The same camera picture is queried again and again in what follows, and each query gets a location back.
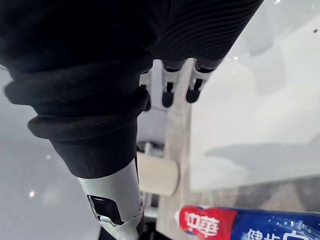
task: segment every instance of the black knit fabric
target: black knit fabric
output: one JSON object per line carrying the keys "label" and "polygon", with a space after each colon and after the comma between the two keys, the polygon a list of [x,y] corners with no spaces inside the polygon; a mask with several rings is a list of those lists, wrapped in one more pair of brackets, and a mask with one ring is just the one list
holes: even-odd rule
{"label": "black knit fabric", "polygon": [[136,156],[153,59],[219,63],[262,0],[0,0],[5,94],[69,170],[100,178]]}

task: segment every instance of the beige cylinder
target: beige cylinder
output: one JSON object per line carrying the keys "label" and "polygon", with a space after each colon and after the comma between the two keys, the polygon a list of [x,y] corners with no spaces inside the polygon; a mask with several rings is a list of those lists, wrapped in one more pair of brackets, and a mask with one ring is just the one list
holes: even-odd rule
{"label": "beige cylinder", "polygon": [[137,165],[142,192],[170,196],[176,191],[179,181],[176,162],[138,152]]}

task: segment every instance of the blue toothpaste tube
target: blue toothpaste tube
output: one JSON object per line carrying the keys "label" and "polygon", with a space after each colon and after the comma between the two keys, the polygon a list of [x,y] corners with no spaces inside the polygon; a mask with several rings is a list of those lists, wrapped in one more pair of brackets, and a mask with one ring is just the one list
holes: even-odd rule
{"label": "blue toothpaste tube", "polygon": [[184,206],[180,228],[203,240],[320,240],[318,213]]}

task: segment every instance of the robotic arm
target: robotic arm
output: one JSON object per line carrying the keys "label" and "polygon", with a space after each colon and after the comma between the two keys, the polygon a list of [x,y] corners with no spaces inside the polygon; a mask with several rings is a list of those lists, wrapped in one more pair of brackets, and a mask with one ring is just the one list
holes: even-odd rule
{"label": "robotic arm", "polygon": [[[186,94],[194,102],[262,0],[0,0],[5,94],[32,106],[32,133],[49,139],[79,179],[93,214],[116,239],[143,227],[137,116],[153,59],[178,72],[197,59]],[[176,77],[164,81],[172,104]]]}

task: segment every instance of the red label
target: red label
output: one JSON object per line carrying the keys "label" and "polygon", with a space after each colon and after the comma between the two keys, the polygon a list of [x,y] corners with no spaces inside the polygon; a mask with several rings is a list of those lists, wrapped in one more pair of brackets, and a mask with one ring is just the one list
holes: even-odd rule
{"label": "red label", "polygon": [[184,206],[179,225],[183,231],[203,240],[230,240],[236,210]]}

